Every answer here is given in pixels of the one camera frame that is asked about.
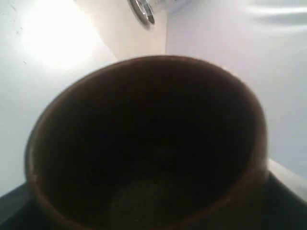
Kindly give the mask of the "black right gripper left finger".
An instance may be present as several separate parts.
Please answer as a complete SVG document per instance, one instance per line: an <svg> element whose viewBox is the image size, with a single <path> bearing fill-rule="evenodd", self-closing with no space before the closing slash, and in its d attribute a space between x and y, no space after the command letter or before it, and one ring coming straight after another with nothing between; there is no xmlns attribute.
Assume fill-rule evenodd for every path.
<svg viewBox="0 0 307 230"><path fill-rule="evenodd" d="M21 185L0 198L2 230L44 230L46 219L29 188Z"/></svg>

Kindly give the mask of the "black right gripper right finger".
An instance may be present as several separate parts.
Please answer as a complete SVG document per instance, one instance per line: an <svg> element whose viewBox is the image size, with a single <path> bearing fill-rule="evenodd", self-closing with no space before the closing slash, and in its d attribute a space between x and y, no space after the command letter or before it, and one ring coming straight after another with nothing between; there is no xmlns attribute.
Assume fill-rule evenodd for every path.
<svg viewBox="0 0 307 230"><path fill-rule="evenodd" d="M241 230L305 230L307 182L289 172L244 175L240 195Z"/></svg>

